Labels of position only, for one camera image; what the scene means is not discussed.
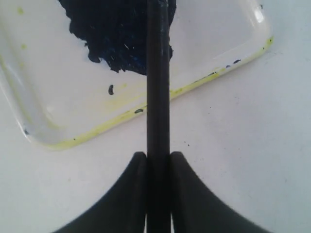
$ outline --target white tray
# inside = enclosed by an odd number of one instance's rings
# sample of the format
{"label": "white tray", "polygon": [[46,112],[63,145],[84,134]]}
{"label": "white tray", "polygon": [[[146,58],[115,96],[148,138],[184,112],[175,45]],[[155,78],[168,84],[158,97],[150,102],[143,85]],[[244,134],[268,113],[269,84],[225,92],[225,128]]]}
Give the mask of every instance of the white tray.
{"label": "white tray", "polygon": [[[171,98],[258,57],[273,41],[256,0],[178,0],[170,37]],[[145,76],[117,74],[87,54],[58,0],[0,0],[0,84],[29,139],[69,148],[146,109]]]}

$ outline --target black pole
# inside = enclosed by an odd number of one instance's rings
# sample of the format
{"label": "black pole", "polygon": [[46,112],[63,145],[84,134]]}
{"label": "black pole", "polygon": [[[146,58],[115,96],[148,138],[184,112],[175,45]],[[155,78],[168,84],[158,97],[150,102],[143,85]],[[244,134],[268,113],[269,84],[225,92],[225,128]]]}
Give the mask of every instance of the black pole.
{"label": "black pole", "polygon": [[147,232],[170,233],[169,24],[167,0],[148,0]]}

